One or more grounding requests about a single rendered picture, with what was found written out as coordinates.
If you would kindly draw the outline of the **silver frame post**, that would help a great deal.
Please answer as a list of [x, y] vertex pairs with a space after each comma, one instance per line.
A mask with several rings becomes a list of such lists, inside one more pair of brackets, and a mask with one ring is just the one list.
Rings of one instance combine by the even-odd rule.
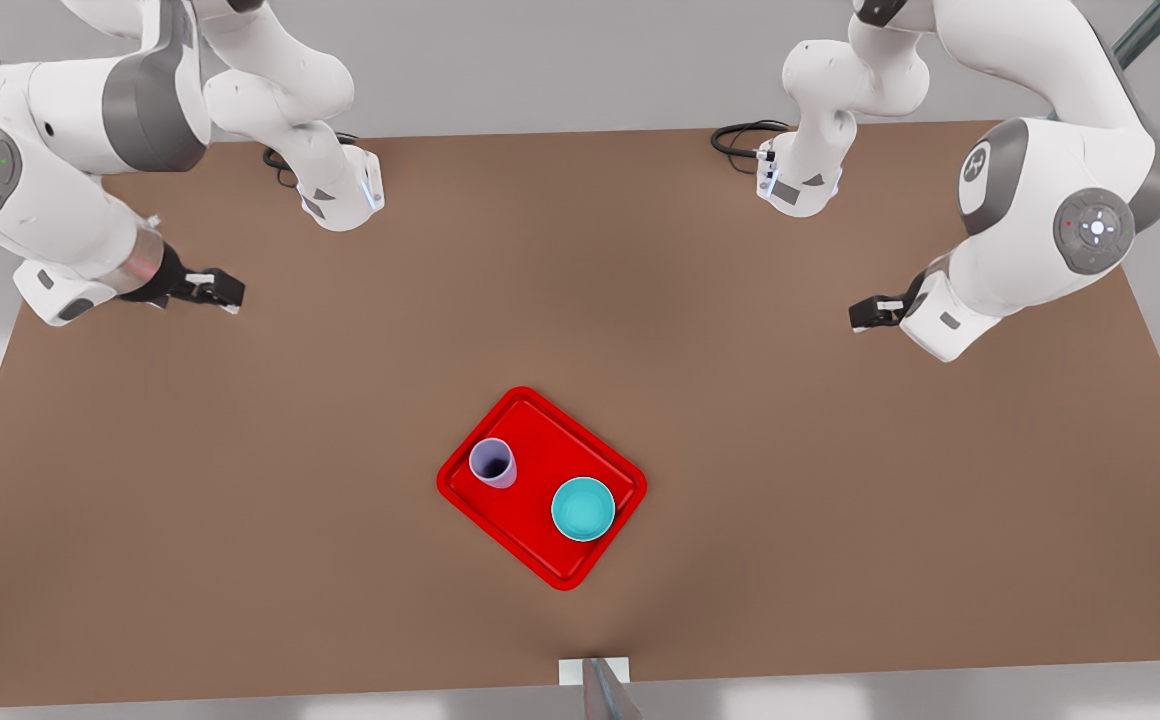
[[644, 720], [606, 659], [583, 659], [583, 720]]
[[1160, 0], [1152, 3], [1128, 26], [1112, 45], [1112, 54], [1121, 70], [1128, 70], [1144, 50], [1160, 37]]

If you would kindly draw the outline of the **lavender cup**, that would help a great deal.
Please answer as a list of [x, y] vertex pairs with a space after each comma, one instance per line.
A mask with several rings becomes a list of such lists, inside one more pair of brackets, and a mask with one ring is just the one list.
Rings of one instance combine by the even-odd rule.
[[496, 489], [512, 487], [517, 479], [515, 456], [508, 443], [488, 437], [474, 443], [467, 457], [467, 465], [476, 479]]

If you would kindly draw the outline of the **teal bowl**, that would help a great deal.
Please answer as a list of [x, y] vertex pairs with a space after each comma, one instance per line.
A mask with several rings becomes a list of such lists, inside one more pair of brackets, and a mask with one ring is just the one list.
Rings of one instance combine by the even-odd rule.
[[561, 483], [551, 501], [551, 519], [571, 541], [595, 541], [612, 528], [616, 502], [599, 479], [575, 477]]

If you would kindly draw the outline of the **white post foot plate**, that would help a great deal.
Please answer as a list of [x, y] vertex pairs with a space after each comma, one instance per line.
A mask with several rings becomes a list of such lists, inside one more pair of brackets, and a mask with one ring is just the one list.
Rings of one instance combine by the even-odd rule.
[[[628, 684], [631, 682], [629, 657], [604, 657], [602, 659], [609, 670], [615, 674], [618, 682]], [[560, 685], [583, 684], [583, 660], [561, 659], [557, 664], [557, 679]]]

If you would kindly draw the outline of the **red rectangular tray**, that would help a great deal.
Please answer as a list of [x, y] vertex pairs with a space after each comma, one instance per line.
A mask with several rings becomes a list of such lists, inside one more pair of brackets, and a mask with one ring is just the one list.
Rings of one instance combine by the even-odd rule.
[[[516, 461], [515, 482], [496, 488], [476, 478], [476, 443], [502, 439]], [[553, 519], [557, 490], [589, 477], [612, 495], [611, 528], [595, 539], [568, 538]], [[583, 583], [647, 495], [647, 477], [588, 428], [525, 386], [503, 393], [435, 477], [440, 495], [557, 591]]]

